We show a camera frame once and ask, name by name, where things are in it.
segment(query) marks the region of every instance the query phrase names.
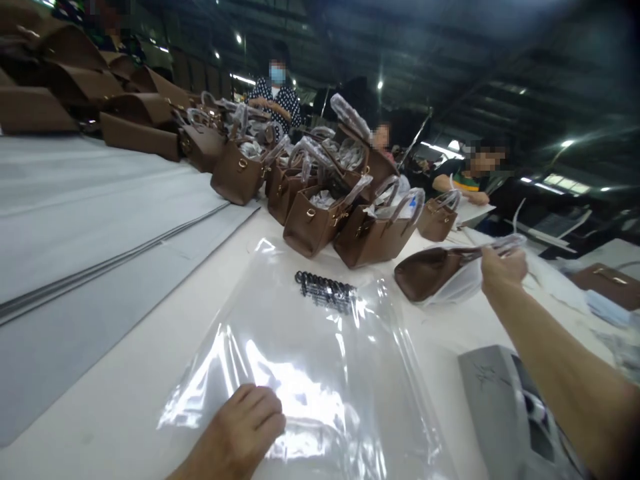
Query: ceiling light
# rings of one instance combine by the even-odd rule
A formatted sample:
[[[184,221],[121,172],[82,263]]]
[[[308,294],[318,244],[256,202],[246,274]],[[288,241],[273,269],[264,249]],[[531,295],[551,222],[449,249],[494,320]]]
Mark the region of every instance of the ceiling light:
[[[542,188],[544,190],[552,191],[554,193],[557,193],[558,195],[564,195],[565,194],[564,192],[562,192],[560,190],[556,190],[556,189],[553,189],[551,187],[546,186],[544,183],[536,183],[535,186],[536,187],[540,187],[540,188]]]
[[[255,85],[254,80],[251,79],[246,79],[244,77],[240,77],[239,75],[234,75],[234,74],[230,74],[233,78],[235,78],[236,80],[240,80],[243,81],[244,83],[248,83],[250,85]]]
[[[430,143],[427,143],[427,142],[422,142],[422,145],[425,145],[425,146],[429,147],[430,149],[436,150],[436,151],[438,151],[440,153],[444,153],[444,154],[446,154],[446,155],[448,155],[448,156],[450,156],[452,158],[464,159],[464,157],[462,155],[460,155],[459,153],[452,152],[451,150],[447,150],[447,149],[444,149],[442,147],[438,147],[437,145],[431,145]]]

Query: finger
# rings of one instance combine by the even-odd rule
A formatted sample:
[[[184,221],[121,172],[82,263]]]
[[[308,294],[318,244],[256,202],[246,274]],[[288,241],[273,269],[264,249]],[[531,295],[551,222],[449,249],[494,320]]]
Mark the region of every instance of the finger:
[[[244,398],[250,394],[253,390],[255,390],[256,386],[253,383],[245,383],[244,385],[240,385],[238,390],[231,396],[229,401],[227,402],[229,405],[237,405],[242,402]]]
[[[240,402],[240,407],[244,412],[247,412],[272,392],[273,390],[268,387],[256,387]]]
[[[268,418],[277,413],[282,413],[282,402],[272,393],[264,396],[258,404],[249,410],[247,416],[252,428],[257,429]]]
[[[262,456],[268,452],[276,438],[284,433],[286,426],[287,418],[282,413],[276,413],[258,427],[256,435]]]
[[[482,247],[482,257],[486,258],[487,260],[500,260],[500,257],[495,252],[495,250],[488,245]]]

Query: person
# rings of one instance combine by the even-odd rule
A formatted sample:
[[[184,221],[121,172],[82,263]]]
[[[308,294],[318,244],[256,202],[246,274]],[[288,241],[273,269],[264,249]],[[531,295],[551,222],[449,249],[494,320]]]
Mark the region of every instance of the person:
[[[449,159],[434,170],[431,174],[431,188],[426,190],[427,195],[436,197],[451,190],[453,181],[453,188],[460,190],[472,204],[488,204],[489,196],[483,191],[488,180],[486,175],[504,163],[507,154],[504,141],[489,138],[480,140],[472,149],[469,159]]]
[[[395,163],[391,152],[387,151],[389,146],[389,134],[391,133],[391,125],[387,122],[382,122],[375,132],[373,132],[373,148],[382,153],[386,158]]]
[[[488,247],[482,253],[482,291],[576,454],[598,480],[640,478],[625,471],[640,453],[633,451],[640,389],[588,351],[524,290],[523,251],[504,258]],[[243,385],[168,480],[248,480],[285,424],[272,390]]]
[[[284,42],[276,42],[274,53],[269,64],[269,78],[262,77],[246,98],[245,103],[271,114],[275,122],[275,141],[289,133],[291,128],[298,128],[302,123],[300,102],[295,90],[287,84],[287,66],[289,50]]]
[[[98,50],[124,53],[140,67],[147,56],[138,37],[121,29],[126,12],[125,0],[56,0],[51,16],[82,28]]]

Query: hand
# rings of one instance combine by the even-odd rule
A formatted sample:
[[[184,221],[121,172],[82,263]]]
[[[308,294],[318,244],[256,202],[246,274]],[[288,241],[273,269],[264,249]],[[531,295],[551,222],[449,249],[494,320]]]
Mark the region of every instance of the hand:
[[[249,106],[253,108],[258,108],[258,107],[269,108],[268,104],[269,104],[268,100],[264,97],[258,97],[256,99],[249,100]]]
[[[242,385],[169,480],[250,480],[285,423],[273,390]]]
[[[521,286],[527,276],[527,260],[523,250],[515,250],[500,258],[494,249],[482,248],[482,289],[494,286]]]
[[[464,196],[468,198],[472,204],[480,207],[489,203],[489,196],[484,192],[464,192]]]

